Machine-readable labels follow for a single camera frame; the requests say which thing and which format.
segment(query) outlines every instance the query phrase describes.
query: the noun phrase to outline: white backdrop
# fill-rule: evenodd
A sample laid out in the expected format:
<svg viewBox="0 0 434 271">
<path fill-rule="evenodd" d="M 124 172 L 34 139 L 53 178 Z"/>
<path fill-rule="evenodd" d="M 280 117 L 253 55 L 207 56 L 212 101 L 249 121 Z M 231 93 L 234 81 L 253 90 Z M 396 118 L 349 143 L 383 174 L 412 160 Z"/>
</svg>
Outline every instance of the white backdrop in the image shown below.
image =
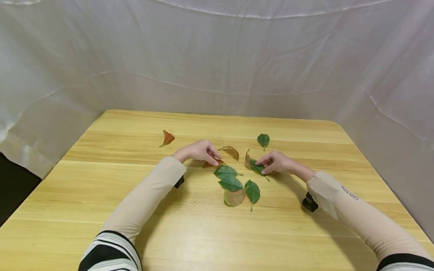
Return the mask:
<svg viewBox="0 0 434 271">
<path fill-rule="evenodd" d="M 113 108 L 336 121 L 433 239 L 433 7 L 0 0 L 0 151 L 44 177 Z"/>
</svg>

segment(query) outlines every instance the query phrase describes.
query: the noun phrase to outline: black device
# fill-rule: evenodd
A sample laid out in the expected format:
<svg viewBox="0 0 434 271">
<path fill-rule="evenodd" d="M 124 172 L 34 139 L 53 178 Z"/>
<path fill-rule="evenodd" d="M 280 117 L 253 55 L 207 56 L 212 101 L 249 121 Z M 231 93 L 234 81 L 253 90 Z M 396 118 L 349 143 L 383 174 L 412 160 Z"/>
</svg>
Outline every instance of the black device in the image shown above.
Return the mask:
<svg viewBox="0 0 434 271">
<path fill-rule="evenodd" d="M 176 182 L 176 184 L 174 185 L 174 187 L 176 188 L 176 189 L 178 189 L 178 187 L 181 185 L 181 184 L 183 184 L 184 183 L 184 175 L 182 175 L 182 177 Z"/>
<path fill-rule="evenodd" d="M 316 209 L 318 209 L 318 204 L 313 199 L 312 195 L 308 192 L 306 194 L 306 198 L 302 201 L 302 204 L 304 208 L 308 209 L 311 212 L 314 212 Z"/>
</svg>

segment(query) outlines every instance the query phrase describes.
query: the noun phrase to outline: wood grain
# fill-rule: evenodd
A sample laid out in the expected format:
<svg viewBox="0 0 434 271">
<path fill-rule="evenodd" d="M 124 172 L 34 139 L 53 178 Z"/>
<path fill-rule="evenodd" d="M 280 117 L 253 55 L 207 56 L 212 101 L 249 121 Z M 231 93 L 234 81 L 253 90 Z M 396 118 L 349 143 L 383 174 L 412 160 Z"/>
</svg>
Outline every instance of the wood grain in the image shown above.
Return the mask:
<svg viewBox="0 0 434 271">
<path fill-rule="evenodd" d="M 163 142 L 162 130 L 176 137 Z M 110 110 L 81 136 L 45 180 L 0 228 L 1 270 L 76 270 L 83 252 L 124 196 L 180 147 L 208 138 L 243 157 L 264 155 L 270 135 L 279 149 L 325 170 L 403 226 L 434 254 L 434 246 L 342 128 L 329 121 L 245 118 Z M 160 203 L 138 236 L 145 270 L 374 270 L 374 254 L 322 210 L 301 207 L 305 185 L 278 175 L 271 182 L 222 152 L 261 199 L 236 208 L 223 202 L 213 168 L 188 161 L 186 182 Z"/>
</svg>

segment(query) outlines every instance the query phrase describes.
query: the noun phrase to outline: hand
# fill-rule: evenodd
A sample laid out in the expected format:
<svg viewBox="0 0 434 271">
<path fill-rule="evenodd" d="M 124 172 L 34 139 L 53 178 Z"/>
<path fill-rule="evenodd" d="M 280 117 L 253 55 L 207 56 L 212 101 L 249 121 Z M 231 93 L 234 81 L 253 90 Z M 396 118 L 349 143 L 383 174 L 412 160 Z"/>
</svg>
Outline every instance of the hand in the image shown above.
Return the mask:
<svg viewBox="0 0 434 271">
<path fill-rule="evenodd" d="M 312 169 L 292 160 L 291 158 L 276 150 L 270 152 L 256 162 L 256 165 L 261 164 L 265 167 L 265 169 L 262 171 L 262 174 L 269 174 L 273 171 L 287 172 L 289 174 L 296 175 L 304 182 L 310 180 L 315 174 L 315 171 Z"/>
<path fill-rule="evenodd" d="M 176 153 L 172 154 L 172 157 L 181 163 L 185 162 L 187 159 L 195 159 L 199 161 L 207 161 L 211 165 L 215 166 L 218 165 L 218 162 L 214 157 L 221 159 L 221 155 L 218 153 L 217 149 L 209 140 L 206 139 L 199 140 L 179 149 Z"/>
</svg>

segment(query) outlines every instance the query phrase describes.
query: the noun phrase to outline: leaf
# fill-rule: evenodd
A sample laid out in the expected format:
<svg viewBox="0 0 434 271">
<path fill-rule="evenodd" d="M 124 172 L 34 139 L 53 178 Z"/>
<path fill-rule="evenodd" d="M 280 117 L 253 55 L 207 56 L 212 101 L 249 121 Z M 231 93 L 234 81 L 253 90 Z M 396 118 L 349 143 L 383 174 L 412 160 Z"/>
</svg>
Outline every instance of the leaf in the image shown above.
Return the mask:
<svg viewBox="0 0 434 271">
<path fill-rule="evenodd" d="M 255 163 L 256 163 L 255 159 L 250 159 L 250 166 L 252 167 L 252 170 L 260 174 L 261 176 L 265 176 L 265 174 L 261 173 L 265 169 L 265 167 L 263 165 L 256 165 Z"/>
<path fill-rule="evenodd" d="M 250 156 L 248 155 L 250 149 L 247 150 L 246 152 L 246 158 L 244 159 L 244 165 L 246 166 L 246 168 L 252 170 L 252 167 L 250 166 Z"/>
<path fill-rule="evenodd" d="M 237 207 L 238 205 L 240 205 L 245 198 L 246 198 L 245 189 L 240 189 L 236 192 L 225 190 L 223 194 L 224 202 L 226 202 L 227 205 L 230 205 L 232 207 Z"/>
<path fill-rule="evenodd" d="M 240 154 L 232 146 L 224 146 L 223 148 L 220 148 L 218 150 L 224 150 L 226 153 L 232 155 L 232 157 L 235 158 L 237 161 L 240 160 Z"/>
<path fill-rule="evenodd" d="M 248 180 L 246 182 L 244 188 L 246 189 L 247 197 L 252 202 L 252 207 L 250 208 L 250 211 L 253 212 L 253 204 L 258 202 L 259 198 L 261 197 L 261 191 L 259 190 L 258 185 L 251 180 Z"/>
<path fill-rule="evenodd" d="M 221 185 L 221 187 L 223 187 L 223 189 L 229 190 L 231 192 L 243 189 L 243 184 L 237 178 L 235 178 L 235 176 L 224 177 L 218 183 Z"/>
<path fill-rule="evenodd" d="M 223 162 L 223 160 L 216 159 L 216 161 L 218 162 L 218 165 L 219 165 L 219 166 L 221 166 L 221 165 L 226 165 L 226 163 Z M 205 162 L 204 165 L 202 166 L 202 168 L 207 168 L 207 167 L 215 167 L 215 165 L 211 165 L 210 163 Z"/>
<path fill-rule="evenodd" d="M 167 132 L 166 130 L 163 130 L 163 134 L 164 134 L 164 142 L 163 144 L 160 145 L 159 148 L 169 145 L 170 143 L 172 143 L 172 141 L 175 140 L 175 137 L 171 133 Z"/>
<path fill-rule="evenodd" d="M 218 167 L 216 169 L 216 171 L 214 171 L 214 175 L 217 178 L 219 178 L 219 179 L 223 179 L 224 177 L 227 177 L 227 176 L 234 176 L 234 177 L 236 177 L 237 175 L 241 175 L 242 176 L 242 174 L 238 174 L 236 172 L 236 170 L 233 169 L 230 166 L 220 166 L 220 167 Z"/>
<path fill-rule="evenodd" d="M 264 148 L 268 146 L 268 143 L 270 142 L 270 137 L 267 134 L 260 134 L 258 136 L 258 143 Z"/>
</svg>

